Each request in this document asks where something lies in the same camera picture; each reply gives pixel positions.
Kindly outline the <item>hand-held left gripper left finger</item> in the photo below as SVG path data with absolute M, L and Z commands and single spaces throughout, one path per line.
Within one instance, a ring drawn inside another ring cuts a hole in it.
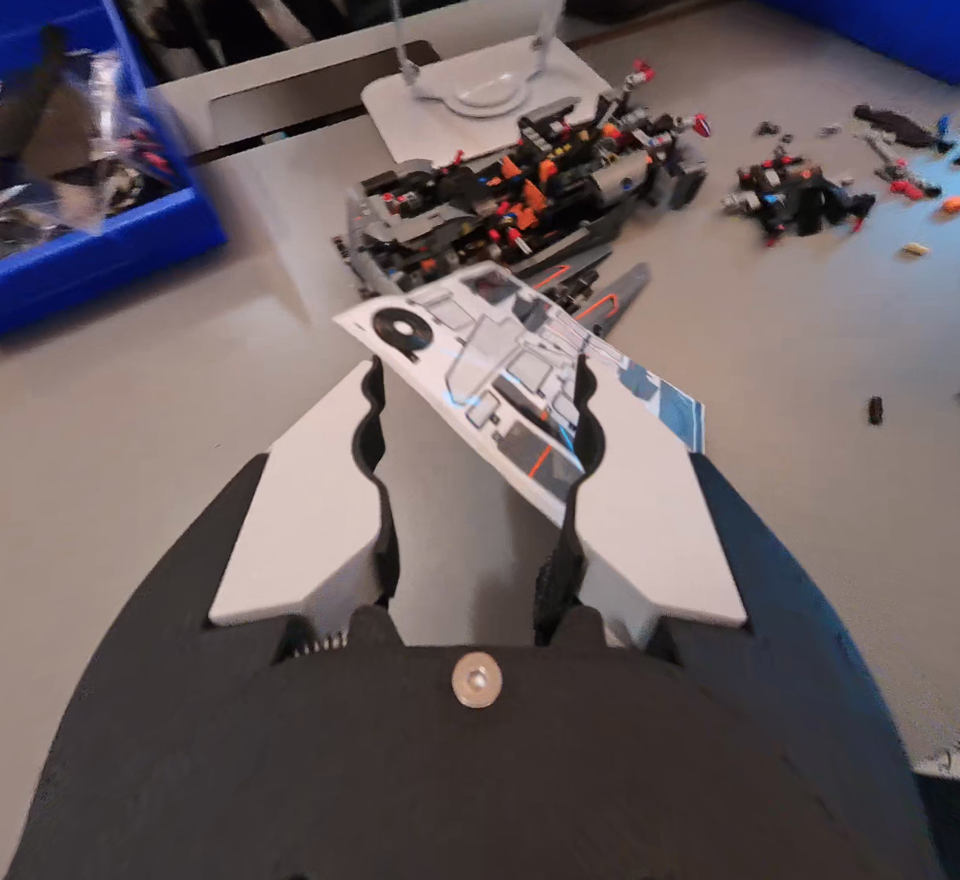
M 208 612 L 216 626 L 298 616 L 349 626 L 389 599 L 400 564 L 385 451 L 382 365 L 361 361 L 273 442 Z

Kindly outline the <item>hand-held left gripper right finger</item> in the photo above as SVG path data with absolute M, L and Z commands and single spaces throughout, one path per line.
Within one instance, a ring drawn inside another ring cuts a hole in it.
M 601 633 L 645 647 L 662 618 L 739 629 L 748 614 L 688 447 L 620 382 L 578 358 L 571 485 L 558 542 L 534 587 L 534 642 L 548 646 L 575 607 Z

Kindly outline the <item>white sticker sheet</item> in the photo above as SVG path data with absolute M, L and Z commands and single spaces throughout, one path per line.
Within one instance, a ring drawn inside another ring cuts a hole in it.
M 683 442 L 705 451 L 705 408 L 590 333 L 504 267 L 464 268 L 381 295 L 335 324 L 432 406 L 555 526 L 582 467 L 574 453 L 578 358 L 610 367 Z

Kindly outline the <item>black grey lego subassembly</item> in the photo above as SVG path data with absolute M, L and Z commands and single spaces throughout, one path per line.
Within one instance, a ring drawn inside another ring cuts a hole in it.
M 737 177 L 737 190 L 722 199 L 722 210 L 755 222 L 767 247 L 789 235 L 810 237 L 843 223 L 858 232 L 877 202 L 874 193 L 852 193 L 821 166 L 790 153 L 741 167 Z

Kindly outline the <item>lego car chassis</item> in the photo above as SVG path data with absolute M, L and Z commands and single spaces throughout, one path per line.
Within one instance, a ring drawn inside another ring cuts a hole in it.
M 707 177 L 691 138 L 712 128 L 703 113 L 636 104 L 653 78 L 636 61 L 582 121 L 574 97 L 528 111 L 516 141 L 484 166 L 458 152 L 444 166 L 414 159 L 350 187 L 331 241 L 362 295 L 410 293 L 482 262 L 524 277 L 613 242 L 641 202 L 689 205 Z

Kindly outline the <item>black lego panel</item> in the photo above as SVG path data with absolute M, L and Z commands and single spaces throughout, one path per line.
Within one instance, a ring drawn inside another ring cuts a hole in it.
M 930 149 L 940 142 L 935 130 L 930 130 L 915 120 L 892 110 L 876 109 L 869 104 L 858 104 L 853 108 L 852 116 L 866 123 L 871 130 L 893 142 L 911 149 Z

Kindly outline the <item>grey lego wing assembly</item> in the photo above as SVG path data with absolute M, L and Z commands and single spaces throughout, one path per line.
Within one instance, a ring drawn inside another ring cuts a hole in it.
M 601 260 L 558 264 L 526 283 L 590 333 L 606 339 L 648 286 L 652 274 L 649 264 L 640 262 L 607 286 L 595 288 L 600 264 Z

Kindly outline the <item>scattered lego pieces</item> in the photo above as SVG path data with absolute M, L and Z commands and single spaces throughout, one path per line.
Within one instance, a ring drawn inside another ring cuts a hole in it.
M 919 175 L 912 168 L 912 166 L 910 165 L 910 162 L 906 159 L 906 157 L 897 152 L 896 147 L 903 146 L 903 145 L 894 143 L 892 137 L 888 138 L 878 132 L 871 130 L 866 123 L 854 117 L 853 119 L 866 126 L 864 131 L 862 132 L 862 139 L 870 148 L 871 153 L 873 153 L 873 155 L 878 160 L 878 167 L 875 174 L 878 177 L 880 177 L 885 184 L 887 184 L 891 193 L 893 193 L 894 195 L 905 197 L 906 199 L 913 202 L 938 199 L 942 195 L 942 189 L 939 186 L 933 184 L 932 182 L 930 182 L 930 180 Z M 948 116 L 942 116 L 941 118 L 938 119 L 938 121 L 934 125 L 924 125 L 922 123 L 919 123 L 919 124 L 921 124 L 922 126 L 930 130 L 935 130 L 940 137 L 940 142 L 935 147 L 930 149 L 922 149 L 922 150 L 932 150 L 938 153 L 939 155 L 944 155 L 946 153 L 949 153 L 951 149 L 953 149 L 954 146 L 956 145 L 956 142 L 952 138 L 951 120 Z M 782 137 L 780 141 L 777 143 L 772 156 L 774 156 L 774 154 L 779 152 L 790 153 L 793 156 L 797 156 L 793 154 L 788 147 L 789 147 L 789 142 L 787 141 L 787 138 Z M 816 164 L 810 163 L 808 160 L 806 161 L 810 165 L 816 165 Z M 838 179 L 835 179 L 835 178 L 831 178 L 831 179 L 840 183 L 842 186 L 846 187 L 851 192 L 849 186 L 844 185 Z

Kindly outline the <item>clear plastic bags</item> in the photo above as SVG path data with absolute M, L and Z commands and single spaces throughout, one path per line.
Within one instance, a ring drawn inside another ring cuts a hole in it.
M 126 95 L 119 51 L 68 46 L 46 24 L 38 61 L 2 82 L 2 257 L 185 187 L 153 123 Z

